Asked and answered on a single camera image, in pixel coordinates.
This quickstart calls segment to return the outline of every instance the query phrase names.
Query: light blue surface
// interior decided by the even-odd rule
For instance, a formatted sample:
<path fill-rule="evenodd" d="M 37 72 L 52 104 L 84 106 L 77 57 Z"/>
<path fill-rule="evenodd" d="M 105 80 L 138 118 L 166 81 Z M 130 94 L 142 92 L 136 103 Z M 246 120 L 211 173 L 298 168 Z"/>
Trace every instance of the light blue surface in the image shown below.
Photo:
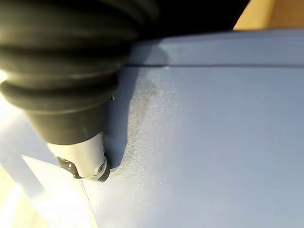
<path fill-rule="evenodd" d="M 260 40 L 262 49 L 257 43 L 255 49 L 243 49 L 244 59 L 255 55 L 247 67 L 229 66 L 231 61 L 211 64 L 203 51 L 206 63 L 197 66 L 193 52 L 190 64 L 191 52 L 181 45 L 179 58 L 187 57 L 187 64 L 171 66 L 159 58 L 150 67 L 130 63 L 134 66 L 120 73 L 107 130 L 111 163 L 120 166 L 104 184 L 84 181 L 100 227 L 304 226 L 304 58 L 296 66 L 282 57 L 292 56 L 291 51 L 303 55 L 304 32 L 297 32 L 302 39 L 292 43 L 284 36 L 285 46 L 273 37 L 271 66 L 259 58 L 265 48 Z M 201 39 L 197 49 L 204 46 Z M 229 40 L 235 46 L 239 42 L 237 36 Z M 231 59 L 239 51 L 221 55 L 217 46 L 207 50 Z M 164 53 L 170 59 L 172 53 Z M 280 61 L 271 63 L 271 57 Z M 18 140 L 24 142 L 30 126 L 22 128 L 14 138 L 20 153 L 26 144 L 21 148 Z M 24 153 L 37 146 L 45 158 L 32 157 L 54 162 L 30 132 Z"/>

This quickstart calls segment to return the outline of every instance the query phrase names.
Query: metal cylinder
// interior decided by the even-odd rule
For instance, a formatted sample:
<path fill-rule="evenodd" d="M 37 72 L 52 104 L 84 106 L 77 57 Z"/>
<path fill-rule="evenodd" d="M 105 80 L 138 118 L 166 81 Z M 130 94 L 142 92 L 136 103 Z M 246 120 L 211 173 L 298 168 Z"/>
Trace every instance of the metal cylinder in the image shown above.
<path fill-rule="evenodd" d="M 107 168 L 102 134 L 73 145 L 47 143 L 49 149 L 58 157 L 60 166 L 75 178 L 86 179 L 102 177 Z"/>

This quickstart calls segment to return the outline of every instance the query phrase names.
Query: screw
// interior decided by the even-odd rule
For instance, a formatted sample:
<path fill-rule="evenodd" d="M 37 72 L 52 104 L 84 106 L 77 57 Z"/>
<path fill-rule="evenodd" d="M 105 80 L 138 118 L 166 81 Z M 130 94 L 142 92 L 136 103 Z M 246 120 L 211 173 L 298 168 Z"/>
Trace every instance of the screw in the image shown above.
<path fill-rule="evenodd" d="M 105 168 L 105 164 L 102 164 L 102 165 L 99 167 L 98 172 L 101 172 L 102 170 L 104 170 L 104 168 Z"/>

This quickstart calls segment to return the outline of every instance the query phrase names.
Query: light blue panel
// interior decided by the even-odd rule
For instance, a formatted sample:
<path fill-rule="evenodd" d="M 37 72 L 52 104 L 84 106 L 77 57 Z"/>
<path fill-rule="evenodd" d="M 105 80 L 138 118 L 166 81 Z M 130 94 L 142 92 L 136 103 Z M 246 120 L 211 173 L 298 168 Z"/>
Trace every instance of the light blue panel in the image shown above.
<path fill-rule="evenodd" d="M 303 227 L 303 75 L 290 68 L 126 68 L 110 108 L 109 143 L 124 158 L 106 183 L 85 182 L 97 223 Z M 130 94 L 128 127 L 121 128 Z"/>
<path fill-rule="evenodd" d="M 135 66 L 304 67 L 304 30 L 229 32 L 141 42 Z"/>

